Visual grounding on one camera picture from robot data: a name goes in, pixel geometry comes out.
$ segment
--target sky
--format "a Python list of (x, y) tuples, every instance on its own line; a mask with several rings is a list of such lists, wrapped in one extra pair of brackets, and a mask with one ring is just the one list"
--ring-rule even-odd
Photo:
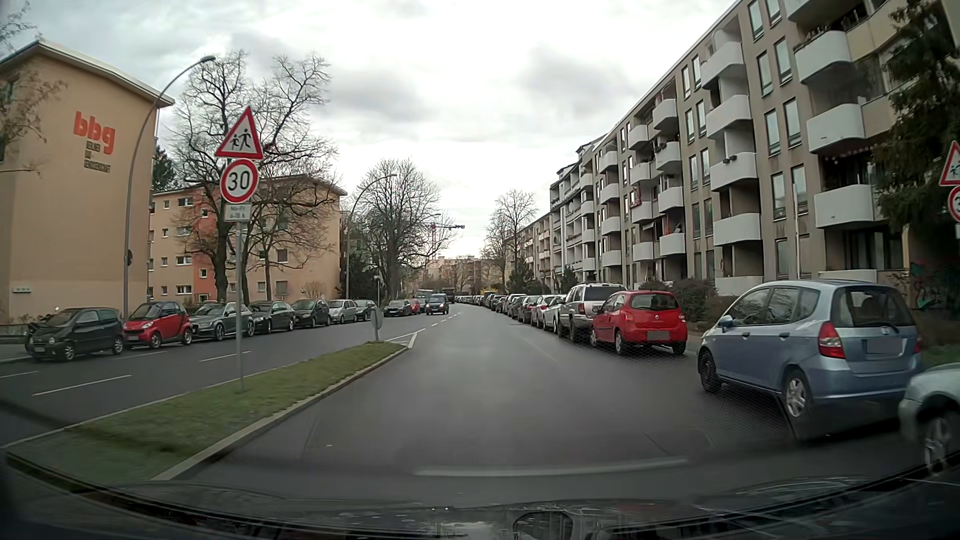
[[(331, 80), (314, 129), (339, 148), (342, 187), (381, 158), (411, 158), (466, 226), (446, 252), (458, 257), (479, 254), (493, 201), (511, 188), (534, 192), (546, 213), (577, 147), (608, 132), (731, 3), (33, 0), (27, 18), (157, 89), (205, 54), (244, 49), (250, 73), (265, 75), (277, 55), (317, 53)], [(162, 113), (161, 145), (171, 127)]]

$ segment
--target asphalt road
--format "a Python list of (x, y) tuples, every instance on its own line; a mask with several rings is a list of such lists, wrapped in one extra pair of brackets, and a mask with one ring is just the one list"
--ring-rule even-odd
[(704, 393), (692, 355), (618, 357), (475, 306), (431, 323), (411, 351), (192, 479), (429, 504), (679, 499), (875, 479), (919, 455), (889, 430), (798, 446), (772, 398)]
[[(429, 328), (437, 317), (388, 318), (380, 336)], [(371, 323), (244, 338), (244, 372), (253, 374), (373, 340)], [(101, 353), (72, 362), (0, 364), (0, 445), (169, 398), (237, 377), (236, 345), (196, 341), (188, 347), (137, 348), (120, 356)]]

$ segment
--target triangular warning sign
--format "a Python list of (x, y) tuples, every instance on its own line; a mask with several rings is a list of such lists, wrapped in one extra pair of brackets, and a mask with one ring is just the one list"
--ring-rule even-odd
[(960, 144), (953, 141), (944, 163), (944, 174), (940, 175), (940, 185), (960, 185)]
[(217, 149), (217, 158), (247, 158), (263, 160), (263, 148), (260, 147), (260, 135), (253, 124), (253, 111), (247, 107), (240, 119), (227, 132), (224, 141)]

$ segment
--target street lamp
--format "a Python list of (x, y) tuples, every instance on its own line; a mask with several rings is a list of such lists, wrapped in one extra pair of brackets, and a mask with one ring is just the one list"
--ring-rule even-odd
[(127, 213), (125, 214), (126, 223), (124, 225), (123, 232), (123, 317), (127, 319), (130, 317), (130, 265), (132, 262), (131, 252), (130, 252), (130, 206), (133, 197), (133, 166), (136, 164), (136, 153), (140, 150), (140, 139), (143, 138), (143, 130), (147, 129), (147, 122), (150, 121), (150, 115), (156, 109), (156, 106), (160, 103), (160, 99), (163, 97), (163, 94), (167, 92), (167, 89), (177, 81), (184, 73), (190, 71), (194, 67), (208, 62), (215, 61), (216, 57), (213, 55), (206, 55), (205, 57), (191, 63), (187, 66), (186, 69), (177, 74), (176, 77), (170, 80), (167, 83), (167, 86), (163, 87), (163, 90), (156, 95), (154, 103), (150, 105), (150, 109), (147, 110), (147, 117), (143, 119), (143, 125), (140, 126), (140, 133), (136, 136), (136, 144), (133, 145), (133, 157), (130, 159), (130, 174), (127, 176)]
[(362, 197), (372, 185), (376, 184), (377, 182), (387, 180), (388, 178), (396, 178), (396, 173), (390, 173), (387, 176), (381, 176), (361, 189), (360, 192), (357, 193), (357, 198), (353, 201), (353, 207), (350, 209), (350, 213), (347, 214), (347, 277), (346, 282), (344, 283), (344, 298), (350, 297), (350, 223), (353, 221), (353, 211), (357, 209), (357, 203), (360, 202), (360, 197)]

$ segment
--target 30 speed limit sign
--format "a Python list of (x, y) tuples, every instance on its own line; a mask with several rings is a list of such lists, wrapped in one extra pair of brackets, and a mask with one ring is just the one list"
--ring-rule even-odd
[(260, 173), (250, 160), (237, 160), (227, 165), (220, 176), (220, 194), (228, 203), (246, 203), (255, 193)]

